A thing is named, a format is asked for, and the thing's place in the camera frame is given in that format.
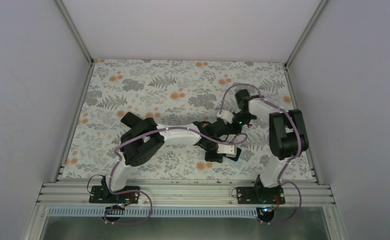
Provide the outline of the black phone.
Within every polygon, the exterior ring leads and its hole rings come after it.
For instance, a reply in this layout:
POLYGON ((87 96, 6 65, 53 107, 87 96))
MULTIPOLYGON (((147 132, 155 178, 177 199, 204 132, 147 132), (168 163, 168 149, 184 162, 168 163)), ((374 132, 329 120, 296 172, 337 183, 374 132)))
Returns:
POLYGON ((126 125, 129 128, 135 127, 141 121, 143 121, 143 119, 132 112, 127 112, 120 120, 122 124, 126 125))

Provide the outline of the black smartphone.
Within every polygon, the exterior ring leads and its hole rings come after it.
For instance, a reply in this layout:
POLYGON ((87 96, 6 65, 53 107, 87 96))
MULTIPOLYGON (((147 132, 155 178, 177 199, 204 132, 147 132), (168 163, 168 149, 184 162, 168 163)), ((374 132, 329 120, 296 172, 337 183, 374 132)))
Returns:
POLYGON ((230 155, 230 154, 226 154, 225 157, 231 161, 234 161, 234 162, 237 162, 240 158, 240 155, 241 153, 236 153, 236 154, 233 154, 233 155, 230 155))

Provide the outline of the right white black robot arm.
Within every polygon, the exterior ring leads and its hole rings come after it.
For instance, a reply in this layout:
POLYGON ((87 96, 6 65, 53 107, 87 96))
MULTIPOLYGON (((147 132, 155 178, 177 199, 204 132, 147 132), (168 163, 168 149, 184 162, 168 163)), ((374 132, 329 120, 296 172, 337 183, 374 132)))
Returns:
POLYGON ((235 139, 225 142, 222 136, 242 135, 243 126, 250 127, 252 120, 268 118, 268 145, 276 157, 260 173, 252 187, 237 187, 235 198, 239 204, 284 204, 285 194, 281 181, 290 161, 309 147, 302 112, 286 111, 261 95, 250 95, 246 89, 235 94, 239 112, 219 112, 215 122, 195 121, 201 133, 196 146, 205 150, 207 162, 222 163, 223 158, 236 162, 242 150, 235 146, 235 139))

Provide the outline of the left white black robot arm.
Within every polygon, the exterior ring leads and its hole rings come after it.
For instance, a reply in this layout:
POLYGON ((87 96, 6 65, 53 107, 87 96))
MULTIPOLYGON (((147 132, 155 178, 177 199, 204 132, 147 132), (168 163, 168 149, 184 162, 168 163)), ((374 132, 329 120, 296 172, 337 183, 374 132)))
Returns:
POLYGON ((227 134, 223 120, 178 126, 157 124, 153 118, 124 120, 124 123, 131 129, 120 138, 121 144, 115 150, 119 160, 102 180, 102 196, 111 203, 122 197, 131 169, 148 162, 163 146, 197 146, 205 151, 205 161, 223 162, 224 155, 218 153, 220 137, 227 134))

